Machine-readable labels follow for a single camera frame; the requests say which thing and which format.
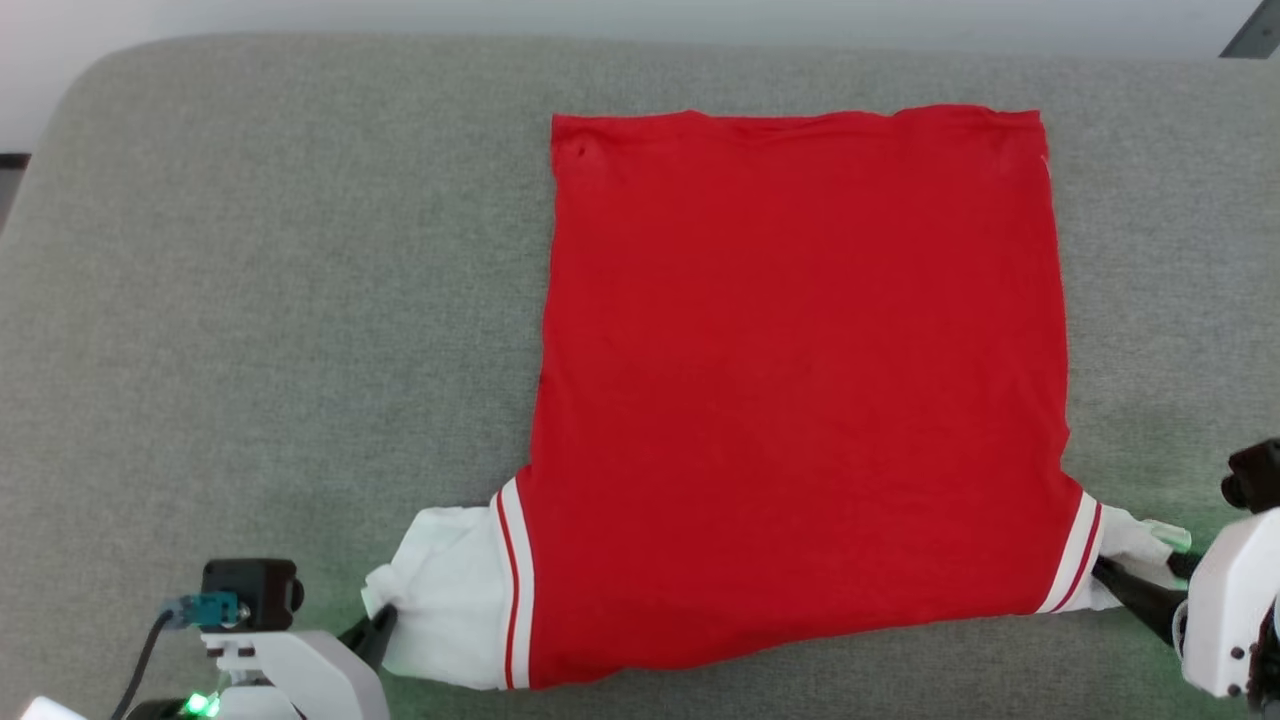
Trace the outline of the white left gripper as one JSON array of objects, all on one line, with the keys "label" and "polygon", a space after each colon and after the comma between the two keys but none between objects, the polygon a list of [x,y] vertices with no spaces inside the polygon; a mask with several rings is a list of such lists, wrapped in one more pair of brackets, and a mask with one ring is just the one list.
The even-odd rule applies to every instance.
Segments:
[{"label": "white left gripper", "polygon": [[388,719],[378,671],[398,621],[392,605],[339,635],[326,632],[224,633],[204,644],[230,684],[216,719]]}]

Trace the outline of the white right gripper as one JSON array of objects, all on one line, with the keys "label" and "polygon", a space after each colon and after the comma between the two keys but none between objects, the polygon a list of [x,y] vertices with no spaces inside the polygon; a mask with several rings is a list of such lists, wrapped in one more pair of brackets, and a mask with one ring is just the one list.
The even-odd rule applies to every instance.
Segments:
[{"label": "white right gripper", "polygon": [[1097,559],[1092,577],[1165,644],[1181,647],[1189,684],[1217,698],[1245,691],[1251,648],[1262,646],[1277,602],[1279,510],[1225,527],[1203,557],[1172,552],[1165,564],[1175,578],[1190,579],[1188,592],[1135,577],[1111,559]]}]

